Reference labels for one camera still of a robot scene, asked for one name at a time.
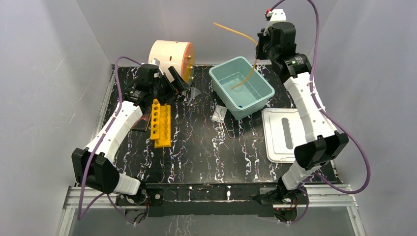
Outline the yellow test tube rack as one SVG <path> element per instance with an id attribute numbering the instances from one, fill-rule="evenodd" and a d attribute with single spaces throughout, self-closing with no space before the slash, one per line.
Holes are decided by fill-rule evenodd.
<path id="1" fill-rule="evenodd" d="M 172 146 L 171 123 L 171 106 L 162 105 L 157 99 L 154 99 L 150 119 L 150 139 L 154 141 L 155 148 L 170 148 Z"/>

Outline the tan rubber tubing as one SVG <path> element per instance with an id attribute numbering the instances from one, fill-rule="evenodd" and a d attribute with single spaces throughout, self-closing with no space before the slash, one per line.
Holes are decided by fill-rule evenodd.
<path id="1" fill-rule="evenodd" d="M 244 33 L 240 32 L 240 31 L 237 31 L 237 30 L 231 29 L 231 28 L 229 28 L 229 27 L 226 27 L 226 26 L 221 25 L 221 24 L 216 23 L 216 22 L 214 22 L 213 24 L 214 24 L 215 26 L 217 26 L 217 27 L 220 27 L 220 28 L 224 29 L 224 30 L 230 31 L 230 32 L 235 33 L 235 34 L 237 34 L 237 35 L 240 35 L 240 36 L 242 36 L 242 37 L 244 37 L 244 38 L 246 38 L 246 39 L 249 39 L 252 43 L 254 43 L 254 44 L 255 44 L 255 46 L 258 46 L 258 42 L 257 42 L 257 41 L 255 41 L 252 37 L 250 37 L 250 36 L 248 36 L 248 35 L 246 35 L 246 34 L 244 34 Z M 245 79 L 244 79 L 244 80 L 242 80 L 242 81 L 241 81 L 241 82 L 239 82 L 238 84 L 236 84 L 236 85 L 234 85 L 233 87 L 231 87 L 231 89 L 236 89 L 236 88 L 240 87 L 241 85 L 243 85 L 246 81 L 248 81 L 248 79 L 249 79 L 249 78 L 252 76 L 252 74 L 254 73 L 254 71 L 255 71 L 255 67 L 256 67 L 256 65 L 257 65 L 257 64 L 258 64 L 258 59 L 255 59 L 255 62 L 253 63 L 252 68 L 251 68 L 251 70 L 250 70 L 249 74 L 245 77 Z"/>

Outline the small white plastic packet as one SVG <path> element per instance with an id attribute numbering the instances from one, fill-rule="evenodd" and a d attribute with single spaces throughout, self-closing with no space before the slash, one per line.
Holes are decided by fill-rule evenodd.
<path id="1" fill-rule="evenodd" d="M 216 105 L 211 120 L 218 123 L 223 123 L 228 109 L 224 106 Z"/>

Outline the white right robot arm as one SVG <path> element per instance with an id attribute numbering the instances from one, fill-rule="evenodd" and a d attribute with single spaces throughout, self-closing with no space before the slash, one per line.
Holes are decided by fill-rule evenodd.
<path id="1" fill-rule="evenodd" d="M 268 59 L 273 71 L 293 99 L 302 121 L 306 143 L 295 147 L 295 162 L 278 180 L 277 198 L 284 204 L 301 193 L 299 187 L 314 172 L 335 159 L 348 143 L 323 114 L 311 80 L 308 57 L 296 52 L 296 28 L 290 22 L 276 22 L 258 33 L 257 59 Z"/>

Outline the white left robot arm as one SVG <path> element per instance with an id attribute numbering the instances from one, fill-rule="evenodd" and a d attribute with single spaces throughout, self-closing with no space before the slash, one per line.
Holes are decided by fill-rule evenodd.
<path id="1" fill-rule="evenodd" d="M 137 70 L 138 77 L 121 94 L 122 101 L 97 136 L 85 148 L 76 148 L 72 164 L 79 184 L 105 194 L 121 193 L 136 205 L 145 202 L 147 192 L 135 177 L 120 173 L 113 164 L 122 141 L 150 108 L 154 100 L 171 102 L 189 85 L 174 66 L 163 72 L 156 64 L 143 64 Z"/>

